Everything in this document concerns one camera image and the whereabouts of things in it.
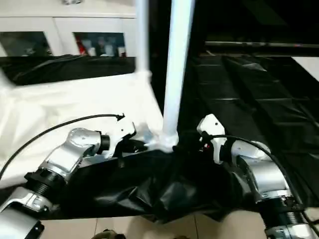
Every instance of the cabinet shelf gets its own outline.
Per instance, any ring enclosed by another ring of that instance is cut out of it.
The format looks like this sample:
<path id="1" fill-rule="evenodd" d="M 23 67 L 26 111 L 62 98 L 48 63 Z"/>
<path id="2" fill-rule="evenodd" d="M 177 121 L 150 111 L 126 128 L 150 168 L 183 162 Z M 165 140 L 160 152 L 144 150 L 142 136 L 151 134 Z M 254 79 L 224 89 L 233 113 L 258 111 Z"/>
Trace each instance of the cabinet shelf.
<path id="1" fill-rule="evenodd" d="M 0 17 L 135 18 L 134 0 L 84 0 L 64 5 L 61 0 L 1 0 Z"/>

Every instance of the black plastic sheet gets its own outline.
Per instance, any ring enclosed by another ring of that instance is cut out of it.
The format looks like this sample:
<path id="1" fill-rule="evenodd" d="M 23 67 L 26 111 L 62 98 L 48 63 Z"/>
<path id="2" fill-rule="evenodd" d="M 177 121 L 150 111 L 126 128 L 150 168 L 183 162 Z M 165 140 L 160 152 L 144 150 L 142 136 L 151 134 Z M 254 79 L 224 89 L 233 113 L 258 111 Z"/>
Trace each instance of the black plastic sheet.
<path id="1" fill-rule="evenodd" d="M 18 58 L 0 63 L 13 79 L 22 69 L 26 71 L 25 62 Z M 50 67 L 54 75 L 46 73 Z M 165 82 L 157 67 L 152 85 L 162 108 Z M 132 59 L 84 57 L 32 71 L 19 77 L 18 84 L 133 70 Z M 215 165 L 198 152 L 196 126 L 210 113 L 228 134 L 267 144 L 287 169 L 305 205 L 319 206 L 318 90 L 319 83 L 291 58 L 192 59 L 186 68 L 175 152 L 146 152 L 79 169 L 61 193 L 60 206 L 45 218 L 145 215 L 164 223 L 192 212 L 218 220 L 239 208 L 254 210 L 241 172 Z M 8 193 L 2 190 L 0 198 Z"/>

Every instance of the floor tile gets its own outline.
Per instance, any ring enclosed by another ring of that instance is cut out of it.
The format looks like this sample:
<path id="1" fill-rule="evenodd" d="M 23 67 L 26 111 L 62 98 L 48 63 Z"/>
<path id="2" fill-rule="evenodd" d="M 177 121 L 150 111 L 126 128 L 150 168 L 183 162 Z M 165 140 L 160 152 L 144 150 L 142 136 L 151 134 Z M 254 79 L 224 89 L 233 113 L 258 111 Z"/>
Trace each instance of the floor tile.
<path id="1" fill-rule="evenodd" d="M 93 218 L 41 222 L 45 226 L 41 239 L 91 239 L 97 220 Z"/>
<path id="2" fill-rule="evenodd" d="M 201 214 L 195 217 L 199 239 L 266 239 L 258 213 L 232 212 L 221 223 Z"/>
<path id="3" fill-rule="evenodd" d="M 176 236 L 197 239 L 193 215 L 163 225 L 142 217 L 99 218 L 95 232 L 105 229 L 124 234 L 127 239 L 173 239 Z"/>

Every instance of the white cabinet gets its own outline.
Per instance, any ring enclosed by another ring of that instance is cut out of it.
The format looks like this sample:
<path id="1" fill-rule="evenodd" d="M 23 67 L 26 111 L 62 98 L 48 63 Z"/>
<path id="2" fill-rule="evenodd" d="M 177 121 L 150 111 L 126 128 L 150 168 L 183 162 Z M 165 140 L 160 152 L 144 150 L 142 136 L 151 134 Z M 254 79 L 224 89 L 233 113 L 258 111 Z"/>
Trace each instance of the white cabinet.
<path id="1" fill-rule="evenodd" d="M 55 17 L 65 54 L 135 56 L 133 18 Z"/>
<path id="2" fill-rule="evenodd" d="M 65 54 L 51 17 L 0 17 L 0 56 Z"/>
<path id="3" fill-rule="evenodd" d="M 133 0 L 0 0 L 0 56 L 135 56 Z"/>

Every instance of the robotic arm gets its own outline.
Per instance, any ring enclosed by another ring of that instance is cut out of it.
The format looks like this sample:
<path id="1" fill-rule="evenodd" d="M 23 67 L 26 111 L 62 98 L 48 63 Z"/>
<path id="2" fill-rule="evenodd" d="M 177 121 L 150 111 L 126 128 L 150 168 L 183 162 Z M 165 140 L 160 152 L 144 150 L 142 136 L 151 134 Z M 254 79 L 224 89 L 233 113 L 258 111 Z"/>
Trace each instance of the robotic arm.
<path id="1" fill-rule="evenodd" d="M 0 239 L 39 238 L 44 226 L 36 214 L 52 209 L 83 158 L 101 153 L 111 158 L 117 144 L 134 134 L 134 124 L 127 118 L 119 120 L 107 135 L 85 128 L 71 130 L 66 141 L 55 148 L 35 172 L 26 174 L 25 186 L 16 188 L 0 206 Z"/>
<path id="2" fill-rule="evenodd" d="M 205 142 L 205 136 L 225 134 L 225 129 L 214 115 L 208 115 L 199 123 L 197 131 L 202 135 L 204 147 L 213 147 L 213 160 L 221 164 L 220 155 L 230 149 L 231 163 L 245 174 L 259 213 L 264 220 L 269 239 L 315 239 L 315 235 L 302 216 L 304 208 L 295 201 L 286 179 L 276 163 L 262 150 L 246 142 L 236 140 L 225 147 L 226 138 L 213 138 Z M 270 153 L 269 148 L 260 143 Z"/>

